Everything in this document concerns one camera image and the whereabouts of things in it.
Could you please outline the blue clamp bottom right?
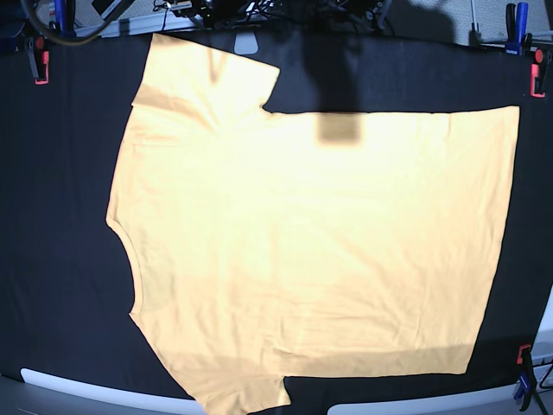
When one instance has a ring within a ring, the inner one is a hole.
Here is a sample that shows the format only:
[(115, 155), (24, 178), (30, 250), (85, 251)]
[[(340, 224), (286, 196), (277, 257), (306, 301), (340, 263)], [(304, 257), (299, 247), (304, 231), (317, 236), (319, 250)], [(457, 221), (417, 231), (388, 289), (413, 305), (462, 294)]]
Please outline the blue clamp bottom right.
[(519, 405), (519, 410), (525, 412), (532, 401), (536, 391), (536, 377), (531, 358), (531, 345), (525, 344), (519, 348), (517, 364), (519, 369), (518, 389), (514, 393), (514, 400)]

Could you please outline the blue clamp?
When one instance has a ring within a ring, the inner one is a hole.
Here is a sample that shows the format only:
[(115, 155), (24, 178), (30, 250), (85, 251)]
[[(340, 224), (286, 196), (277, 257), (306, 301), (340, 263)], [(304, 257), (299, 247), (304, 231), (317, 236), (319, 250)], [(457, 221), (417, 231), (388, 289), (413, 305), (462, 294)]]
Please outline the blue clamp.
[(514, 400), (519, 405), (519, 410), (525, 412), (532, 401), (536, 391), (536, 377), (531, 358), (531, 345), (525, 344), (519, 348), (517, 364), (519, 369), (518, 389), (514, 393)]
[(505, 25), (507, 41), (505, 51), (508, 54), (522, 55), (529, 4), (527, 2), (508, 3), (505, 7)]
[(54, 0), (54, 27), (64, 37), (76, 36), (74, 32), (75, 10), (75, 0)]

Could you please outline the red black clamp right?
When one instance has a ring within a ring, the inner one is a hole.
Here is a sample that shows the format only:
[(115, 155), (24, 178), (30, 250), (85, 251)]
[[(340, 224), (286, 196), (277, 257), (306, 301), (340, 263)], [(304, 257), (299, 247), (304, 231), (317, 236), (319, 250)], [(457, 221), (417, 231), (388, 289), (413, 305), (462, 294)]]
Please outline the red black clamp right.
[(544, 82), (546, 71), (546, 53), (541, 48), (537, 48), (534, 51), (534, 61), (531, 64), (531, 97), (540, 99), (545, 97)]

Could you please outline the yellow t-shirt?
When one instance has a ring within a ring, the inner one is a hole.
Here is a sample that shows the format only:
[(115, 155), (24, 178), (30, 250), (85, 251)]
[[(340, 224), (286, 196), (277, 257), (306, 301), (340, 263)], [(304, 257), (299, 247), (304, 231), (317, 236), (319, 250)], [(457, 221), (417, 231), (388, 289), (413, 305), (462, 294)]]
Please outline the yellow t-shirt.
[(287, 405), (288, 376), (464, 374), (519, 109), (267, 112), (278, 75), (153, 36), (106, 213), (131, 319), (210, 414)]

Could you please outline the aluminium rail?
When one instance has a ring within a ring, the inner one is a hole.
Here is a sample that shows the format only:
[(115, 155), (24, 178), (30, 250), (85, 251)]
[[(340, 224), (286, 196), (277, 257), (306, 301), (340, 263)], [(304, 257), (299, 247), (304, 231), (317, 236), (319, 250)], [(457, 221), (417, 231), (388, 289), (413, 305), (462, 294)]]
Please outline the aluminium rail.
[(162, 1), (78, 1), (75, 13), (74, 32), (85, 37), (97, 30), (108, 17), (117, 16), (104, 29), (100, 36), (119, 37), (155, 32), (180, 32), (191, 30), (227, 30), (244, 28), (266, 22), (267, 18), (248, 6), (243, 17), (232, 18), (209, 28), (200, 15), (193, 17), (176, 16), (171, 10), (162, 7)]

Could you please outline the blue clamp top right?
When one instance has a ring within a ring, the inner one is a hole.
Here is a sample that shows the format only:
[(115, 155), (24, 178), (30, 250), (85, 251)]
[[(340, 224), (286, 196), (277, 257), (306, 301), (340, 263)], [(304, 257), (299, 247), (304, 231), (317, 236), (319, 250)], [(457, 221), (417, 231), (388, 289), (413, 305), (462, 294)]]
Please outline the blue clamp top right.
[(507, 41), (505, 51), (508, 54), (522, 55), (529, 4), (527, 2), (508, 3), (505, 7), (505, 25)]

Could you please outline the red black clamp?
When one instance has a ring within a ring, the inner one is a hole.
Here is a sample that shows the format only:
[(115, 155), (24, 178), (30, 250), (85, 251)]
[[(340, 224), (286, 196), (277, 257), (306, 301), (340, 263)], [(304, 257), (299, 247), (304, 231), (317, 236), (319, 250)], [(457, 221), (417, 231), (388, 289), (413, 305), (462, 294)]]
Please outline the red black clamp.
[(534, 61), (531, 64), (531, 97), (540, 99), (545, 97), (544, 82), (546, 71), (546, 53), (541, 48), (537, 48), (534, 51)]
[(36, 85), (49, 81), (49, 52), (42, 36), (29, 37), (26, 42), (31, 73)]

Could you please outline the blue clamp top left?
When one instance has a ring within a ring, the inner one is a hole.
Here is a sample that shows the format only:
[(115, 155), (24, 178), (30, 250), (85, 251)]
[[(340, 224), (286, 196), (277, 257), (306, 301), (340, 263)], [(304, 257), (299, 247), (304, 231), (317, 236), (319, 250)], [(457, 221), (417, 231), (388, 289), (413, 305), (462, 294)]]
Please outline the blue clamp top left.
[(74, 32), (75, 10), (75, 0), (54, 0), (54, 27), (64, 37), (76, 36)]

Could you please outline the red black clamp left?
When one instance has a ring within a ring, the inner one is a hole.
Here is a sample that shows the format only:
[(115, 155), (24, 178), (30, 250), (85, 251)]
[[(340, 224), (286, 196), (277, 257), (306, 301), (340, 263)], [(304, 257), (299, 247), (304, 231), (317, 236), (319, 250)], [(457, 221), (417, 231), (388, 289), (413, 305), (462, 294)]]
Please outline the red black clamp left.
[(26, 42), (31, 73), (36, 85), (49, 81), (49, 52), (42, 36), (29, 37)]

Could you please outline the black table cloth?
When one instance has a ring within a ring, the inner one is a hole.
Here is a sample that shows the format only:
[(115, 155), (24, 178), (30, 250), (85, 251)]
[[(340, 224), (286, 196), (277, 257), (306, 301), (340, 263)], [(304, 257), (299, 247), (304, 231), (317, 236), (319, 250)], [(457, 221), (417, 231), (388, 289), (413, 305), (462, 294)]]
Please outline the black table cloth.
[[(280, 69), (274, 112), (520, 109), (512, 203), (498, 274), (463, 375), (291, 378), (286, 414), (504, 386), (537, 339), (552, 285), (552, 98), (532, 98), (530, 62), (490, 50), (361, 35), (256, 34)], [(37, 86), (24, 54), (1, 59), (1, 372), (22, 368), (181, 398), (129, 312), (129, 261), (106, 225), (118, 148), (150, 38), (51, 50)]]

